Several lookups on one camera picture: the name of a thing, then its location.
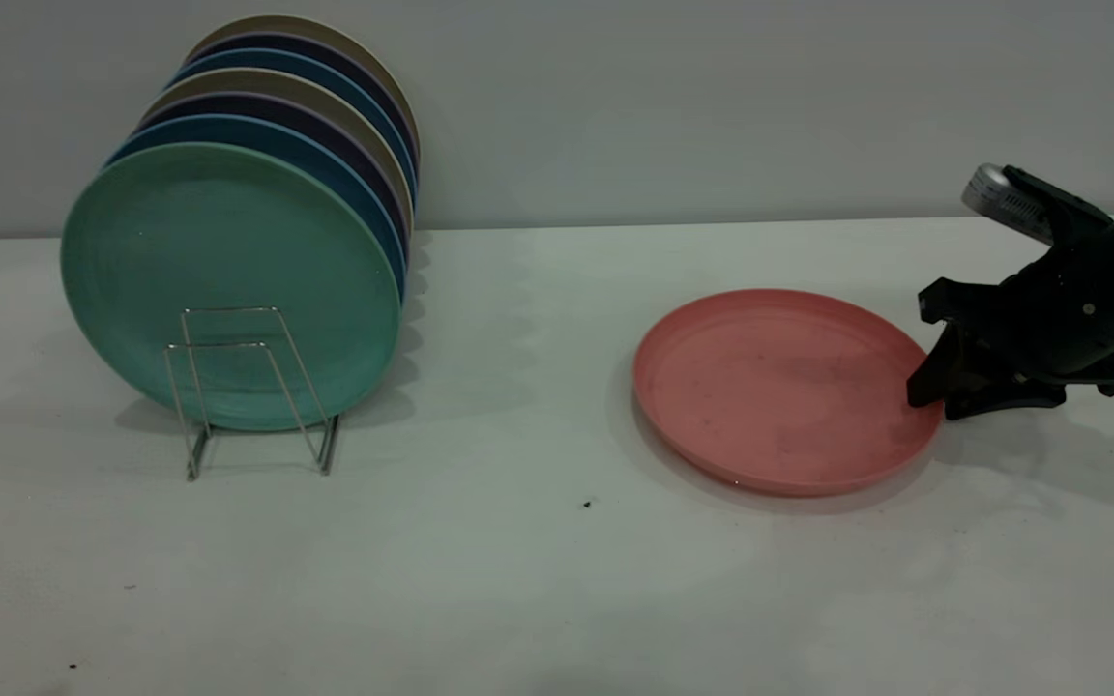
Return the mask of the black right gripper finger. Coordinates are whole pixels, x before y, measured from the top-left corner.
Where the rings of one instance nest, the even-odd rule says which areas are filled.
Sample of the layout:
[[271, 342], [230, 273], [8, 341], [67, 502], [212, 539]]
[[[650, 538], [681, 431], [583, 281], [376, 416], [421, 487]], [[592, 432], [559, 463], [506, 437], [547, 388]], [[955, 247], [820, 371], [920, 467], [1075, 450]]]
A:
[[909, 378], [909, 406], [929, 406], [962, 396], [962, 330], [942, 325], [940, 339]]
[[990, 376], [959, 373], [952, 378], [942, 398], [942, 415], [948, 421], [1015, 409], [1055, 409], [1066, 402], [1064, 385], [1038, 379], [1018, 379], [1017, 374]]

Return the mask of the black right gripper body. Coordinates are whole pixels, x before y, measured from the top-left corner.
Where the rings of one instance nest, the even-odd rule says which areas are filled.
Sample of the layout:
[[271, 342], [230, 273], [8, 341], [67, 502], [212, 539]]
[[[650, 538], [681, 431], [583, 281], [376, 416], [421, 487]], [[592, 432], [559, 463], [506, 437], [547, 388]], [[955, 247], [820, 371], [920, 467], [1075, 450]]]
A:
[[1056, 242], [999, 283], [934, 281], [920, 315], [962, 330], [964, 373], [1114, 396], [1114, 224]]

